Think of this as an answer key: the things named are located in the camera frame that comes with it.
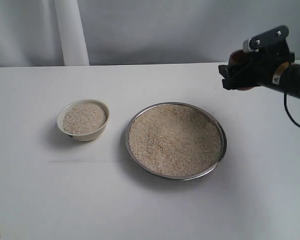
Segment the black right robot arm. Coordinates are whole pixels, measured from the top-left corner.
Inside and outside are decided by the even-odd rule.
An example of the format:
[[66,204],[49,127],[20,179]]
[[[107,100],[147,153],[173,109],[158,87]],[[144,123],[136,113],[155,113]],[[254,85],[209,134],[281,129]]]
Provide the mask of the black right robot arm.
[[300,99],[300,64],[286,40],[251,52],[237,50],[227,64],[218,66],[218,72],[226,90],[266,87]]

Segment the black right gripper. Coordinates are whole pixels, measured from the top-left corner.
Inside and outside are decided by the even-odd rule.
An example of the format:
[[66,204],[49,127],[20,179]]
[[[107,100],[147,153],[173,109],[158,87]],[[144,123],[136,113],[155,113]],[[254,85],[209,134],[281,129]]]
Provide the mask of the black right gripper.
[[228,64],[218,66],[224,89],[245,91],[257,86],[270,86],[276,71],[285,71],[295,61],[295,54],[290,51],[286,39],[272,41],[253,38],[251,47],[255,50],[254,72],[250,60],[231,59]]

